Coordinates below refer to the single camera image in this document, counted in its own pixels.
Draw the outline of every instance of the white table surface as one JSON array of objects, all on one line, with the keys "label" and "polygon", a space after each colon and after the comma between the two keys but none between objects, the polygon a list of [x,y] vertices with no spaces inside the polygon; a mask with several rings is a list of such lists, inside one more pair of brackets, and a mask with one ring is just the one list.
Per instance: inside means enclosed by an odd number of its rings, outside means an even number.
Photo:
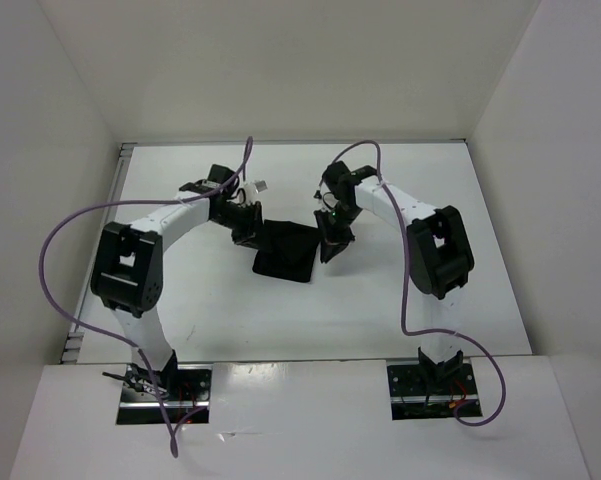
[{"label": "white table surface", "polygon": [[[121,365],[46,367],[11,479],[589,478],[547,358],[498,359],[503,413],[480,428],[454,419],[392,421],[380,360],[216,364],[209,424],[116,426]],[[496,374],[474,358],[485,414]]]},{"label": "white table surface", "polygon": [[[326,165],[346,145],[259,145],[248,166],[264,179],[264,216],[315,225],[313,194]],[[188,181],[206,178],[212,163],[237,168],[242,145],[136,147],[122,199],[172,198]],[[476,266],[459,309],[460,330],[494,354],[530,354],[530,346],[467,148],[462,143],[385,144],[386,179],[436,206],[463,215]],[[351,168],[374,164],[375,150],[345,157]],[[152,207],[121,207],[131,222]],[[363,212],[356,242],[328,265],[316,258],[312,282],[256,275],[255,251],[234,246],[229,230],[205,224],[165,255],[165,289],[158,304],[167,339],[181,361],[404,358],[418,339],[400,333],[402,248],[397,231]],[[423,296],[411,288],[409,325],[423,321]],[[89,292],[81,319],[121,333],[111,312]],[[465,353],[479,352],[470,345]],[[126,345],[87,332],[79,363],[128,362]]]}]

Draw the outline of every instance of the cable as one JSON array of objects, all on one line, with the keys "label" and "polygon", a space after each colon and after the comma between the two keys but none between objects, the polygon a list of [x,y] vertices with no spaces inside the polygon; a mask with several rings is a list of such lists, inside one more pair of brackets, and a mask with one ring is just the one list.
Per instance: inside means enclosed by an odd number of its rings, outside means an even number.
[{"label": "cable", "polygon": [[215,188],[214,190],[212,190],[210,192],[203,193],[201,195],[197,195],[195,197],[191,197],[191,198],[187,198],[187,199],[179,199],[179,200],[119,200],[119,201],[115,201],[115,202],[100,203],[97,205],[92,205],[90,207],[83,208],[81,210],[78,210],[77,212],[72,213],[71,215],[66,217],[64,220],[62,220],[60,223],[58,223],[58,225],[56,225],[53,228],[53,230],[51,230],[49,235],[47,235],[47,238],[45,238],[44,242],[42,243],[42,248],[40,249],[40,256],[38,257],[38,278],[40,280],[40,286],[42,287],[42,292],[44,293],[45,298],[51,304],[51,306],[60,315],[62,315],[65,319],[69,320],[71,323],[74,323],[74,324],[78,325],[79,327],[83,327],[87,330],[91,330],[92,332],[100,333],[102,335],[106,335],[107,337],[115,338],[116,340],[126,343],[131,348],[137,349],[138,355],[142,359],[143,363],[146,366],[147,372],[149,373],[149,378],[151,379],[151,383],[153,385],[153,390],[157,394],[157,395],[155,395],[155,397],[156,397],[156,400],[158,400],[158,406],[160,408],[160,414],[162,415],[162,419],[164,420],[165,425],[167,426],[167,430],[169,431],[169,437],[171,438],[171,441],[170,441],[171,454],[173,455],[174,458],[178,458],[178,442],[176,440],[176,433],[178,432],[179,428],[184,424],[184,422],[186,422],[189,418],[191,418],[195,413],[204,409],[205,407],[199,407],[198,409],[194,408],[191,412],[187,413],[184,417],[182,417],[180,419],[180,421],[176,424],[176,427],[174,429],[171,426],[171,421],[169,420],[169,415],[168,415],[167,409],[164,405],[162,396],[158,394],[158,391],[159,391],[158,379],[156,378],[156,375],[153,371],[151,363],[149,363],[149,359],[147,358],[145,353],[142,351],[142,349],[135,342],[129,340],[126,337],[123,337],[122,335],[118,335],[117,333],[110,332],[109,330],[105,330],[104,328],[89,325],[88,323],[78,320],[73,315],[71,315],[71,313],[69,313],[67,310],[62,308],[60,306],[60,304],[58,304],[58,302],[56,302],[55,298],[53,298],[53,295],[51,295],[51,291],[49,290],[49,286],[47,285],[47,279],[45,276],[45,260],[46,260],[46,256],[47,256],[47,250],[49,250],[49,245],[51,244],[51,241],[53,240],[53,238],[58,234],[58,232],[63,227],[65,227],[67,224],[69,224],[71,221],[75,220],[76,218],[84,215],[85,213],[89,213],[89,212],[93,212],[95,210],[101,210],[101,209],[109,208],[109,207],[118,207],[118,206],[122,206],[122,205],[176,205],[179,203],[191,203],[191,202],[195,202],[196,200],[200,200],[200,199],[215,195],[216,193],[218,193],[218,192],[224,190],[225,188],[227,188],[228,186],[232,185],[233,182],[239,178],[240,173],[243,172],[244,169],[246,168],[247,162],[249,161],[249,157],[251,156],[252,148],[253,148],[253,137],[249,137],[249,138],[247,138],[247,141],[245,143],[244,153],[242,156],[242,163],[240,164],[240,167],[238,167],[238,170],[236,170],[236,172],[226,182],[224,182],[222,185],[218,186],[217,188]]},{"label": "cable", "polygon": [[398,202],[396,201],[395,197],[393,196],[393,193],[391,193],[391,189],[384,183],[384,179],[382,177],[382,170],[381,170],[382,151],[380,149],[380,145],[378,144],[378,142],[376,142],[374,140],[362,140],[360,142],[356,142],[353,145],[350,145],[347,148],[345,148],[342,152],[340,152],[340,154],[331,163],[333,164],[333,163],[337,162],[349,150],[351,150],[355,147],[358,147],[360,145],[373,145],[376,148],[376,170],[377,170],[378,180],[380,181],[380,185],[382,186],[382,189],[387,194],[387,197],[389,197],[389,201],[391,202],[391,205],[393,206],[393,209],[396,212],[396,216],[398,217],[398,224],[400,227],[400,236],[402,237],[402,247],[403,247],[403,254],[404,254],[404,276],[402,279],[402,304],[401,304],[401,308],[400,308],[400,328],[402,329],[402,333],[404,333],[407,337],[419,337],[421,335],[429,335],[432,333],[442,333],[442,334],[446,334],[446,335],[454,335],[458,338],[461,338],[461,339],[471,343],[472,345],[477,347],[482,353],[484,353],[484,356],[487,357],[487,359],[493,365],[493,368],[495,368],[496,373],[498,374],[498,379],[500,380],[500,386],[502,387],[502,395],[500,396],[500,403],[498,404],[498,407],[493,412],[493,414],[491,414],[490,417],[488,417],[484,420],[481,420],[479,422],[467,422],[466,420],[463,420],[462,418],[460,418],[460,416],[458,415],[458,412],[462,407],[464,407],[470,403],[475,403],[477,400],[468,400],[468,401],[456,406],[453,409],[453,416],[462,425],[466,425],[468,427],[481,427],[482,425],[487,425],[488,423],[491,423],[493,420],[495,420],[498,417],[498,415],[500,415],[500,412],[502,412],[505,401],[507,399],[507,384],[504,380],[504,375],[502,374],[502,370],[500,370],[500,366],[496,362],[496,359],[493,357],[493,355],[491,355],[487,351],[487,349],[484,348],[477,340],[474,340],[473,338],[469,337],[468,335],[464,335],[462,333],[455,332],[448,328],[425,328],[423,330],[416,330],[413,332],[409,331],[409,329],[407,328],[407,300],[409,298],[409,275],[410,275],[410,266],[411,266],[409,263],[410,256],[409,256],[409,242],[407,240],[407,226],[404,223],[404,218],[402,217],[402,213],[401,213],[402,211],[400,210],[400,206],[398,205]]}]

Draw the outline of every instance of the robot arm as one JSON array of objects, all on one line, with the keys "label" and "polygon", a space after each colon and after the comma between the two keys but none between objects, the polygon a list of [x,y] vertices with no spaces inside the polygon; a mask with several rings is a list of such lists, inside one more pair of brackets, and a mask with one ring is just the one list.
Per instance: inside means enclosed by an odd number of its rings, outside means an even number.
[{"label": "robot arm", "polygon": [[[326,169],[323,180],[338,202],[329,211],[314,212],[322,237],[322,263],[329,262],[355,239],[351,224],[362,210],[398,228],[395,210],[375,168],[366,166],[352,172],[339,161]],[[422,293],[442,300],[449,291],[467,283],[474,267],[460,212],[451,206],[437,209],[393,185],[387,186],[407,225],[411,279]]]},{"label": "robot arm", "polygon": [[[262,206],[254,197],[266,188],[264,182],[245,185],[241,204],[232,201],[237,183],[211,197],[186,202],[214,190],[233,174],[226,167],[213,165],[206,180],[180,188],[175,198],[179,203],[160,207],[131,224],[111,222],[102,231],[91,290],[113,311],[125,337],[142,348],[164,388],[158,393],[178,388],[176,353],[164,336],[156,306],[163,290],[164,253],[184,234],[209,220],[230,228],[237,245],[258,248],[262,243]],[[149,388],[148,372],[140,365],[134,349],[133,378],[125,380]]]},{"label": "robot arm", "polygon": [[[332,208],[314,212],[321,233],[320,260],[329,262],[354,240],[351,224],[368,210],[398,229],[396,211],[379,183],[376,170],[366,166],[350,171],[338,161],[323,174],[323,181],[338,201]],[[425,294],[424,327],[457,330],[460,287],[474,267],[473,254],[460,216],[454,207],[438,209],[386,184],[400,206],[407,225],[410,276]],[[455,338],[423,337],[420,361],[432,377],[441,377],[462,363]]]}]

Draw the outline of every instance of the black fabric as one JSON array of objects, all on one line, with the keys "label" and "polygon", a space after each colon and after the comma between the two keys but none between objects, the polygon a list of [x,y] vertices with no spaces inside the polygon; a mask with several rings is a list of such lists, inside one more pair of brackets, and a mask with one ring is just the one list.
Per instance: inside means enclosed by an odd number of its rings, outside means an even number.
[{"label": "black fabric", "polygon": [[269,251],[260,250],[253,262],[254,273],[293,282],[311,281],[320,233],[315,227],[294,222],[265,220]]}]

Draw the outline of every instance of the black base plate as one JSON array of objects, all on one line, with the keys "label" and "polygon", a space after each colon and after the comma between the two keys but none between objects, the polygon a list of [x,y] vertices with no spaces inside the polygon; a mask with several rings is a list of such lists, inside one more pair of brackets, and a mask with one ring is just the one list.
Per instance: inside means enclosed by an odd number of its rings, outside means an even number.
[{"label": "black base plate", "polygon": [[[209,405],[211,394],[210,368],[181,368],[179,375],[183,383],[194,392],[195,406]],[[177,423],[194,408],[192,398],[180,398],[171,395],[165,400],[167,414],[171,423]],[[123,385],[118,407],[116,425],[153,425],[164,423],[158,402],[147,393],[136,392]],[[209,423],[209,409],[205,408],[194,414],[187,423]]]},{"label": "black base plate", "polygon": [[469,401],[458,410],[458,416],[482,416],[470,363],[464,363],[455,375],[435,387],[427,387],[417,361],[387,365],[387,377],[393,420],[453,417],[452,404],[461,400],[465,393]]}]

